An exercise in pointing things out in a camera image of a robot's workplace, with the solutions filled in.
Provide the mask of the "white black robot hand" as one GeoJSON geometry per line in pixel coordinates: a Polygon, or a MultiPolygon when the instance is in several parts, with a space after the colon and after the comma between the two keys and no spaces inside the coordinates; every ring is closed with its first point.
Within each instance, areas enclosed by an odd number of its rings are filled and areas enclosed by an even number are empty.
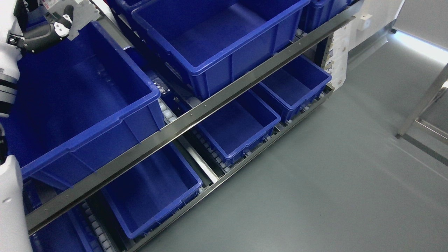
{"type": "Polygon", "coordinates": [[[62,11],[47,12],[47,24],[27,31],[28,13],[43,2],[1,1],[1,82],[16,84],[20,77],[17,62],[21,51],[43,51],[66,39],[74,22],[74,4],[63,3],[62,11]]]}

